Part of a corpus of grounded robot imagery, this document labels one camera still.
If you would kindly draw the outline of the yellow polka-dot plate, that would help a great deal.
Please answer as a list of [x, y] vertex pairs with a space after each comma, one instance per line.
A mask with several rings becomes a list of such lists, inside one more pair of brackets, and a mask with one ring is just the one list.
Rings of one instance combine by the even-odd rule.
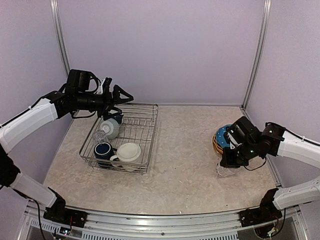
[[218, 143], [217, 143], [217, 141], [215, 140], [215, 139], [213, 139], [212, 140], [212, 144], [213, 144], [213, 148], [214, 148], [214, 150], [218, 153], [218, 154], [220, 154], [220, 155], [222, 155], [223, 154], [223, 147], [221, 147]]
[[218, 154], [222, 155], [223, 154], [223, 148], [226, 145], [226, 140], [225, 140], [224, 136], [214, 134], [213, 139], [212, 139], [212, 144], [213, 144], [214, 150]]

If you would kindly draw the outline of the clear glass cup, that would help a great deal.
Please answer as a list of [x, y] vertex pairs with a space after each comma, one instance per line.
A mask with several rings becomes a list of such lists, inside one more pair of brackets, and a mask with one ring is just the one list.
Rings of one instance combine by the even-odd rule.
[[109, 141], [106, 133], [103, 130], [100, 130], [100, 129], [96, 130], [92, 134], [92, 139], [93, 139], [95, 144], [107, 143]]
[[227, 178], [239, 173], [242, 169], [239, 168], [226, 168], [217, 163], [216, 165], [216, 173], [220, 178]]

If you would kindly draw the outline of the pale green ribbed bowl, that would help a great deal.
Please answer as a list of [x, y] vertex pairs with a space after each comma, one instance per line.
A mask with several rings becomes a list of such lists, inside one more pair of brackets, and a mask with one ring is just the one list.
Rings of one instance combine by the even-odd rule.
[[100, 123], [99, 130], [103, 131], [109, 140], [113, 140], [119, 135], [120, 125], [115, 119], [110, 118]]

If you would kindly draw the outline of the blue polka-dot plate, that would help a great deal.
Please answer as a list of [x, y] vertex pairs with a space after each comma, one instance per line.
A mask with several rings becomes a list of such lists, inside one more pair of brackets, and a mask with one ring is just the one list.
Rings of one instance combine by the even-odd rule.
[[229, 128], [230, 126], [231, 124], [222, 126], [215, 133], [216, 145], [220, 149], [223, 149], [226, 147], [230, 147], [231, 149], [234, 149], [235, 147], [238, 146], [238, 143], [233, 138], [230, 138], [227, 133], [227, 128]]

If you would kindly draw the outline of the dark blue mug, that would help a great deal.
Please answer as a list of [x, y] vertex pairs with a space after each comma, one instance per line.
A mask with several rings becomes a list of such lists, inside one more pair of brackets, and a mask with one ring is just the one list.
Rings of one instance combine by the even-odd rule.
[[101, 160], [110, 160], [115, 155], [116, 148], [112, 147], [109, 142], [100, 142], [94, 147], [94, 156]]

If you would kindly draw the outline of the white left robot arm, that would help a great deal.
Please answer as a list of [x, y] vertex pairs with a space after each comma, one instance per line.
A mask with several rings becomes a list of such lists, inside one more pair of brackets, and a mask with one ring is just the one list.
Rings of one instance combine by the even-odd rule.
[[63, 223], [70, 218], [65, 201], [53, 190], [21, 170], [9, 157], [13, 148], [41, 127], [77, 111], [88, 111], [108, 120], [121, 114], [117, 105], [134, 97], [117, 84], [110, 90], [112, 79], [99, 80], [92, 72], [72, 69], [59, 90], [41, 96], [33, 105], [0, 126], [0, 184], [50, 208], [50, 214]]

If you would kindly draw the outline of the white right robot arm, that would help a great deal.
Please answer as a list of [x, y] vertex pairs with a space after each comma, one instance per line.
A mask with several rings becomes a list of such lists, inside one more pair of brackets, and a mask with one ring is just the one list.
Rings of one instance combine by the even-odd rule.
[[[320, 167], [320, 144], [300, 136], [277, 123], [267, 122], [263, 131], [242, 116], [227, 126], [225, 135], [229, 146], [222, 149], [222, 159], [217, 164], [217, 174], [227, 177], [241, 167], [249, 166], [255, 157], [264, 159], [267, 155], [290, 158], [310, 166]], [[320, 179], [287, 188], [269, 190], [256, 210], [256, 218], [266, 222], [277, 210], [284, 210], [299, 204], [317, 201], [320, 198]]]

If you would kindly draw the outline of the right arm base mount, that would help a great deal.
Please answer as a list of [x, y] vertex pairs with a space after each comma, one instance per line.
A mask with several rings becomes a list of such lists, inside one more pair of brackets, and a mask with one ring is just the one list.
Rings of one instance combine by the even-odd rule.
[[270, 189], [260, 201], [259, 207], [247, 208], [238, 213], [242, 227], [248, 227], [279, 220], [283, 217], [282, 211], [273, 204], [278, 188]]

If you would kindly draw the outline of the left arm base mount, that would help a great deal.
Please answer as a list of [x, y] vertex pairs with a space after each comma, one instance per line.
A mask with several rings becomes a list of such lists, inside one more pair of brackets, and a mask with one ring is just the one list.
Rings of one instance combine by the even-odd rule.
[[55, 194], [56, 200], [51, 207], [45, 208], [43, 218], [70, 227], [84, 228], [88, 213], [67, 208], [64, 198], [50, 187], [48, 189]]

